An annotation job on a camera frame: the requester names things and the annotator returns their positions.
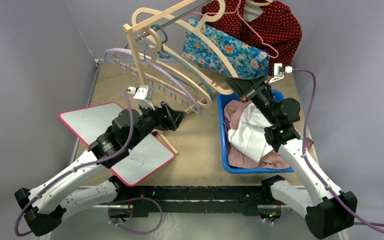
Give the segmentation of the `blue floral garment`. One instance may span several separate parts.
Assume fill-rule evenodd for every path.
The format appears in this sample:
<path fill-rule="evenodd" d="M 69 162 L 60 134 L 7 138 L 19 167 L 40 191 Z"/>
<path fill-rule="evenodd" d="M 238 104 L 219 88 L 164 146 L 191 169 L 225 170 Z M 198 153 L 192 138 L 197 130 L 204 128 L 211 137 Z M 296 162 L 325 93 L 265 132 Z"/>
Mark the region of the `blue floral garment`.
<path fill-rule="evenodd" d="M 269 74 L 269 55 L 254 46 L 228 33 L 230 30 L 241 30 L 243 21 L 237 19 L 221 22 L 221 26 L 213 27 L 209 23 L 200 28 L 206 36 L 227 58 L 239 78 L 254 79 Z M 221 58 L 200 39 L 196 34 L 187 31 L 183 45 L 182 56 L 198 65 L 200 68 L 231 76 Z"/>

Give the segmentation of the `cream wooden hanger front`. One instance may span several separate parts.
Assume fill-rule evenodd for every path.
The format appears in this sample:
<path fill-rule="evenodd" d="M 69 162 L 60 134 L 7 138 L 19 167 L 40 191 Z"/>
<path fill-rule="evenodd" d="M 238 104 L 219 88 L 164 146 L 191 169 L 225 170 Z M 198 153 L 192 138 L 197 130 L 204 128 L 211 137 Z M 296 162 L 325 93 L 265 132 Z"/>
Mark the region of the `cream wooden hanger front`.
<path fill-rule="evenodd" d="M 167 34 L 163 31 L 164 39 L 152 27 L 140 29 L 141 35 L 127 31 L 130 41 L 127 47 L 110 48 L 105 50 L 104 59 L 119 65 L 123 70 L 137 76 L 143 85 L 150 85 L 173 98 L 179 104 L 184 104 L 188 111 L 198 114 L 202 109 L 212 106 L 215 93 L 206 81 L 205 74 L 190 65 L 171 49 L 165 49 Z M 187 68 L 200 81 L 196 82 L 183 72 L 166 64 L 160 59 L 174 59 Z"/>

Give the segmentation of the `white cloth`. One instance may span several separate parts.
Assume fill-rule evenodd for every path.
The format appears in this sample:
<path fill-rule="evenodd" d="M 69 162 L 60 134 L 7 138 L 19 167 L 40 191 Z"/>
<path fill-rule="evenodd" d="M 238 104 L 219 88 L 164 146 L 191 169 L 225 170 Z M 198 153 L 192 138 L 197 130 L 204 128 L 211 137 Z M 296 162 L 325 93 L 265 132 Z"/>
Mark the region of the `white cloth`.
<path fill-rule="evenodd" d="M 228 141 L 243 155 L 258 163 L 273 148 L 265 137 L 265 128 L 272 124 L 251 103 L 243 110 L 236 129 L 228 130 Z"/>

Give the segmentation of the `teal hanger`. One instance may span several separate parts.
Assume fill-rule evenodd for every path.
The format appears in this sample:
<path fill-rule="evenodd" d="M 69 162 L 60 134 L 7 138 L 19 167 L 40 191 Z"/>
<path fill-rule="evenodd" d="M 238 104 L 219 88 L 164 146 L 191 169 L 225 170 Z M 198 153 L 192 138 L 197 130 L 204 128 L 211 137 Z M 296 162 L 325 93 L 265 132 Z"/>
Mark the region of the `teal hanger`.
<path fill-rule="evenodd" d="M 167 35 L 166 31 L 164 30 L 162 25 L 153 24 L 150 27 L 145 27 L 143 34 L 137 35 L 137 36 L 134 36 L 134 31 L 132 31 L 131 29 L 125 30 L 125 33 L 126 33 L 127 38 L 128 38 L 128 44 L 126 45 L 125 48 L 127 49 L 128 46 L 130 46 L 130 50 L 133 53 L 133 58 L 135 60 L 138 59 L 138 63 L 135 63 L 135 65 L 142 67 L 143 63 L 145 63 L 146 61 L 149 60 L 147 58 L 148 56 L 146 55 L 147 50 L 145 50 L 143 52 L 142 57 L 140 56 L 140 54 L 138 54 L 138 57 L 135 56 L 133 48 L 137 45 L 136 42 L 142 41 L 143 44 L 148 46 L 147 42 L 145 40 L 147 38 L 146 37 L 147 34 L 152 35 L 157 41 L 160 41 L 160 36 L 157 33 L 157 31 L 161 31 L 163 36 L 164 36 L 164 39 L 161 41 L 161 43 L 157 42 L 155 44 L 156 47 L 160 46 L 160 48 L 158 50 L 156 50 L 157 58 L 174 59 L 176 63 L 183 65 L 185 68 L 187 68 L 189 71 L 191 71 L 200 80 L 201 83 L 199 84 L 199 87 L 197 86 L 196 88 L 199 90 L 202 90 L 202 88 L 200 86 L 203 85 L 205 88 L 206 94 L 209 95 L 209 98 L 211 100 L 214 100 L 215 94 L 213 93 L 213 90 L 211 89 L 210 85 L 205 81 L 204 75 L 200 71 L 198 71 L 194 66 L 189 64 L 183 58 L 181 58 L 177 53 L 171 53 L 170 51 L 166 51 L 164 49 L 164 44 L 168 41 L 168 35 Z"/>

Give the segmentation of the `pink pleated skirt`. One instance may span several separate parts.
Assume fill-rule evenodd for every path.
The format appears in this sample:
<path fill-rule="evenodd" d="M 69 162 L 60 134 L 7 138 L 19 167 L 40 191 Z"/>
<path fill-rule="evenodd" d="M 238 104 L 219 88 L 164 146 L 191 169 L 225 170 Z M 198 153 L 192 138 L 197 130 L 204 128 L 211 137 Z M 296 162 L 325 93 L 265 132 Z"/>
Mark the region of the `pink pleated skirt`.
<path fill-rule="evenodd" d="M 243 169 L 290 167 L 265 138 L 265 128 L 272 124 L 252 102 L 232 100 L 223 109 L 229 151 L 227 162 Z"/>

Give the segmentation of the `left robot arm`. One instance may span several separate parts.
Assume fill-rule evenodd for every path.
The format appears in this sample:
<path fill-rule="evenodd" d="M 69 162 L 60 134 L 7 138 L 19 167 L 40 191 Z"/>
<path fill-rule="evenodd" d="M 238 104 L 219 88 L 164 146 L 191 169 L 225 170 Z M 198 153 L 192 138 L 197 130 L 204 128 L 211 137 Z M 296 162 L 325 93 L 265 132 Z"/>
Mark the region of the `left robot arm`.
<path fill-rule="evenodd" d="M 55 230 L 65 219 L 101 203 L 126 203 L 129 191 L 174 158 L 153 131 L 175 131 L 186 116 L 162 102 L 153 108 L 126 109 L 105 114 L 109 127 L 75 161 L 47 182 L 21 188 L 15 199 L 35 236 Z"/>

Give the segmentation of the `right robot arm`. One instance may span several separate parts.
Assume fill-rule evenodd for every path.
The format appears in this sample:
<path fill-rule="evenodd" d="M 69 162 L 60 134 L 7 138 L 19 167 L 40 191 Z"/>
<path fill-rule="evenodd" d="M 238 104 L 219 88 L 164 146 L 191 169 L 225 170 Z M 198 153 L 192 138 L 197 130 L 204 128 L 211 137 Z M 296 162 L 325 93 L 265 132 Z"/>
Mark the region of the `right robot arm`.
<path fill-rule="evenodd" d="M 300 103 L 291 97 L 276 100 L 265 76 L 227 77 L 225 82 L 242 102 L 252 102 L 267 118 L 271 125 L 264 128 L 266 142 L 292 167 L 306 189 L 299 190 L 284 178 L 274 176 L 264 181 L 262 200 L 268 204 L 278 200 L 288 205 L 304 218 L 309 231 L 319 240 L 352 227 L 357 197 L 332 182 L 312 156 L 305 153 L 305 139 L 294 127 L 300 120 Z"/>

